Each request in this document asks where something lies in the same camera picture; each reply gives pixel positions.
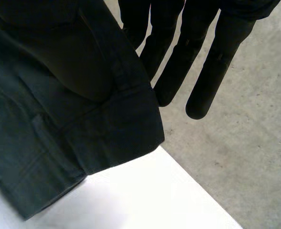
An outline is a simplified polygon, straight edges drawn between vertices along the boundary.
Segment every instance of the concrete floor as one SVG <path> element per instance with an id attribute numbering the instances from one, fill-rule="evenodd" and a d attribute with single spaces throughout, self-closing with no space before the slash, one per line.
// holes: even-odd
<path id="1" fill-rule="evenodd" d="M 117 0 L 106 3 L 122 25 Z M 161 109 L 166 133 L 162 146 L 244 228 L 281 229 L 281 2 L 270 17 L 256 22 L 208 115 L 195 121 L 185 114 L 185 104 L 216 21 L 177 96 Z M 178 40 L 180 25 L 179 20 L 153 84 Z"/>

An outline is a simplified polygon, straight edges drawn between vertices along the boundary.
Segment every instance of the hand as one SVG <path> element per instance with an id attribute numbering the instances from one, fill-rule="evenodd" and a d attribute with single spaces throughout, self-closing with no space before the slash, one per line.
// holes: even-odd
<path id="1" fill-rule="evenodd" d="M 203 118 L 211 106 L 239 45 L 248 37 L 256 20 L 267 17 L 279 1 L 186 0 L 179 41 L 154 87 L 160 106 L 167 106 L 179 90 L 202 47 L 208 27 L 221 8 L 214 41 L 186 105 L 186 113 L 190 118 Z M 169 4 L 166 5 L 174 5 L 177 0 L 167 2 Z M 119 3 L 124 23 L 123 30 L 134 48 L 137 48 L 146 34 L 145 21 L 148 20 L 150 0 L 146 2 L 146 7 L 143 7 L 145 3 L 140 0 L 119 0 Z M 175 30 L 175 27 L 166 30 L 165 27 L 160 26 L 161 21 L 167 21 L 165 18 L 160 21 L 154 20 L 157 18 L 157 12 L 163 11 L 162 7 L 165 6 L 159 1 L 151 0 L 151 23 L 152 21 L 155 23 L 152 23 L 152 33 L 147 38 L 140 55 L 150 80 L 157 72 Z M 181 5 L 177 8 L 173 7 L 177 10 L 164 14 L 165 17 L 169 16 L 173 19 L 173 24 L 176 24 L 180 7 Z"/>

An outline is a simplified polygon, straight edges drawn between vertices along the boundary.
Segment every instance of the white surface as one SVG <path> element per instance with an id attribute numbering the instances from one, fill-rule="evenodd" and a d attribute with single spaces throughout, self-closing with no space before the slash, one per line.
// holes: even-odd
<path id="1" fill-rule="evenodd" d="M 0 229 L 240 229 L 161 147 L 87 177 L 26 222 L 0 196 Z"/>

